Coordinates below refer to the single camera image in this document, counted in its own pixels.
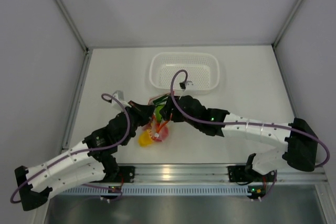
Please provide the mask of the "green fake watermelon ball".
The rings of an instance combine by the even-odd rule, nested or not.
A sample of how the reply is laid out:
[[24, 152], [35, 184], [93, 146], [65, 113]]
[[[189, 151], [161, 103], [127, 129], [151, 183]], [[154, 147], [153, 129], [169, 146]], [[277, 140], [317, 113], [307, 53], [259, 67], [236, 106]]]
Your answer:
[[155, 118], [160, 123], [162, 121], [162, 115], [160, 114], [160, 111], [163, 109], [164, 105], [158, 105], [155, 108]]

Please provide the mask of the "clear zip bag orange seal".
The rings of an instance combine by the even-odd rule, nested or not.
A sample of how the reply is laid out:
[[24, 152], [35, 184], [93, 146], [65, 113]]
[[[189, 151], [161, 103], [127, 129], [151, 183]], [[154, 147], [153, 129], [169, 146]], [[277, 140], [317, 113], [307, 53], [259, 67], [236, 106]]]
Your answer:
[[[158, 105], [165, 105], [169, 96], [170, 95], [168, 93], [164, 93], [155, 97], [151, 97], [148, 101], [148, 104], [155, 105], [155, 108]], [[145, 131], [149, 132], [152, 136], [152, 139], [154, 140], [155, 133], [158, 133], [162, 127], [166, 126], [169, 129], [168, 126], [169, 123], [170, 123], [169, 120], [165, 121], [164, 119], [162, 119], [162, 121], [159, 123], [155, 118], [155, 111], [154, 111], [151, 122], [142, 127], [142, 132]]]

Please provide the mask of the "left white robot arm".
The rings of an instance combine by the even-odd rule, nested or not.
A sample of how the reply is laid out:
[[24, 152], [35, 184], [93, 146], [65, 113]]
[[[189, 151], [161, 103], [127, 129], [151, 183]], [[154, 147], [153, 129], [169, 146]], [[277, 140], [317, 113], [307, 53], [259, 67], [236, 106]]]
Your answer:
[[109, 123], [76, 144], [70, 150], [35, 167], [20, 166], [14, 170], [23, 211], [44, 205], [59, 193], [91, 182], [112, 182], [117, 179], [119, 167], [113, 154], [136, 135], [139, 127], [152, 118], [153, 105], [129, 102]]

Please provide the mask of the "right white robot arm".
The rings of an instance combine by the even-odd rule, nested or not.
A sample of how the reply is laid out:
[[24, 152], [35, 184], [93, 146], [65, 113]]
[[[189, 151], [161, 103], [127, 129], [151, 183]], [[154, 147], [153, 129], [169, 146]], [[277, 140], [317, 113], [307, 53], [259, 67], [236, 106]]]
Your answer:
[[265, 123], [230, 113], [227, 110], [206, 108], [199, 100], [186, 95], [169, 97], [159, 111], [164, 120], [186, 122], [208, 136], [255, 141], [272, 147], [248, 156], [245, 174], [250, 180], [274, 170], [292, 167], [312, 172], [316, 167], [318, 143], [309, 124], [300, 118], [285, 124]]

